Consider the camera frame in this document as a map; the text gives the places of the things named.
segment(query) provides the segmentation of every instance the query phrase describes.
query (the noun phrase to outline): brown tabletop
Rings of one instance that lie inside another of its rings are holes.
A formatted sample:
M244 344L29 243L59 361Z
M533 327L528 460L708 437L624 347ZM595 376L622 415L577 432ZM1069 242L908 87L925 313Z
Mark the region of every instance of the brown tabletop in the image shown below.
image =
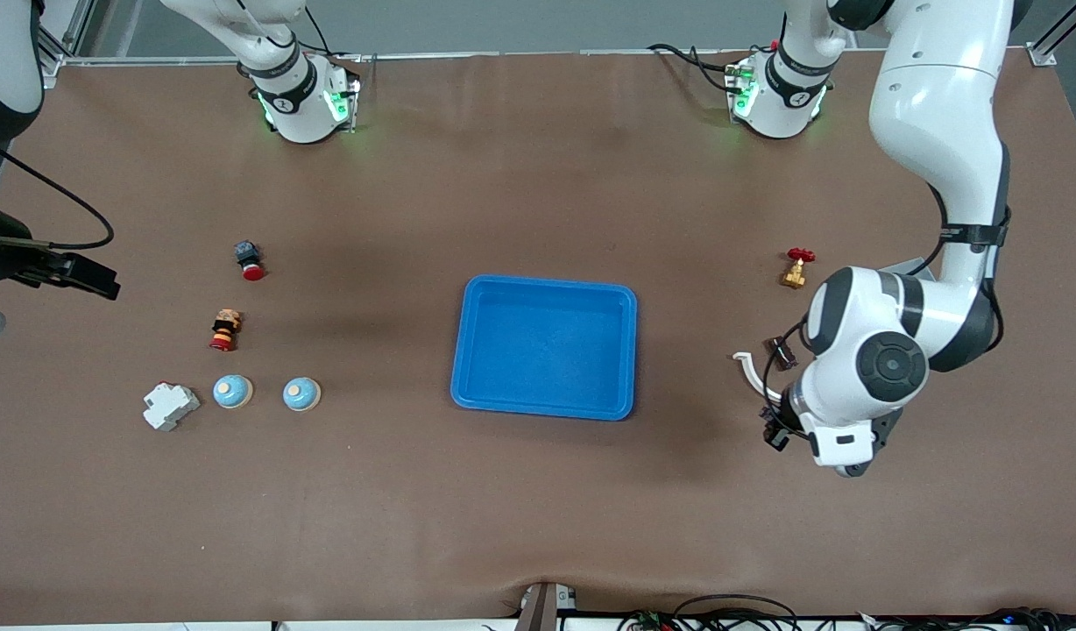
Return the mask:
M813 285L931 251L930 191L867 129L879 59L847 55L782 141L672 57L383 61L358 132L317 146L266 131L233 68L65 69L16 154L111 216L93 254L125 288L0 283L0 623L494 616L540 579L583 608L1076 611L1076 128L1049 69L1013 51L999 85L1006 340L932 375L866 476L766 447L730 359L806 309L788 248L818 253ZM0 200L97 235L16 169ZM631 418L452 403L483 272L633 289ZM245 314L229 354L220 308ZM241 410L210 399L229 373L257 387ZM305 415L279 396L297 375L324 389ZM204 401L171 434L141 419L160 380Z

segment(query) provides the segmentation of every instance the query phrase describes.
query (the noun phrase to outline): white robot link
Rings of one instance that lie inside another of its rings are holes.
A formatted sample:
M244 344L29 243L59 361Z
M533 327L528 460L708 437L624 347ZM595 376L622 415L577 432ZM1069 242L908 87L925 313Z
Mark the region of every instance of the white robot link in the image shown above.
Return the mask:
M891 41L872 97L872 132L926 181L943 216L933 254L943 254L939 280L844 267L819 286L799 324L815 362L767 411L773 447L801 436L816 463L858 476L929 370L964 366L1000 340L993 283L1009 224L1009 154L992 102L1019 16L1013 0L785 4L779 46L726 69L735 118L774 139L803 131L850 29L883 28Z
M358 76L322 55L306 55L287 26L305 0L161 0L238 56L271 128L293 143L316 143L354 128Z

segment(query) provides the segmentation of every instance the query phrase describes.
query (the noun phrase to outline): gray floor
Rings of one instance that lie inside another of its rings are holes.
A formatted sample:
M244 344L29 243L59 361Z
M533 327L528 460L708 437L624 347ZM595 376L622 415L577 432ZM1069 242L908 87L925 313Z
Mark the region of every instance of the gray floor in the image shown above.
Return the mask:
M1035 0L1011 43L1035 40L1074 0ZM83 51L91 56L229 55L218 41L157 0L101 0ZM771 0L310 0L332 51L366 54L745 48L778 36ZM306 19L294 29L318 44ZM864 36L862 46L883 41ZM1076 31L1056 52L1076 118Z

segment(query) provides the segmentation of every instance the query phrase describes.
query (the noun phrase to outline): light blue dome object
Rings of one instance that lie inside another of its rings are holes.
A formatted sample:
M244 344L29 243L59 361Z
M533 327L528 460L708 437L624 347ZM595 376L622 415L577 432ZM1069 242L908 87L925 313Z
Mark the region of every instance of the light blue dome object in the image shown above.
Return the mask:
M285 383L285 390L281 391L281 398L294 412L305 412L316 407L321 401L321 387L309 377L296 377Z
M213 395L215 403L226 407L227 410L233 410L236 407L242 407L250 403L253 393L254 384L250 383L250 379L245 379L241 375L226 375L215 382Z

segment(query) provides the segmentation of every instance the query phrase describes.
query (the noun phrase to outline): blue tray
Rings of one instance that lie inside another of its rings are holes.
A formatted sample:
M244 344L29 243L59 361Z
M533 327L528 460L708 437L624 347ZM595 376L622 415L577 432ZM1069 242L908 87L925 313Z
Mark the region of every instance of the blue tray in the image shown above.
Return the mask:
M462 407L598 421L631 412L635 294L575 280L477 276L453 364Z

